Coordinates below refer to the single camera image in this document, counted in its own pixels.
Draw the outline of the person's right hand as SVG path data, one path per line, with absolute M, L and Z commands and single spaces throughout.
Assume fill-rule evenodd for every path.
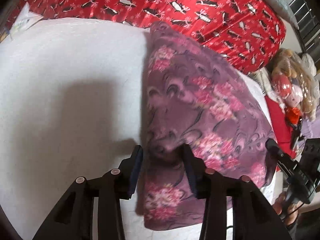
M 286 192 L 282 192 L 274 201 L 272 204 L 273 209 L 277 213 L 277 215 L 280 215 L 282 213 L 282 209 L 284 207 L 284 202 L 286 199 Z M 302 202 L 298 202 L 297 204 L 292 203 L 288 208 L 287 208 L 287 216 L 283 220 L 283 223 L 286 226 L 291 226 L 292 224 L 295 223 L 297 217 L 298 217 L 298 208 L 303 205 Z

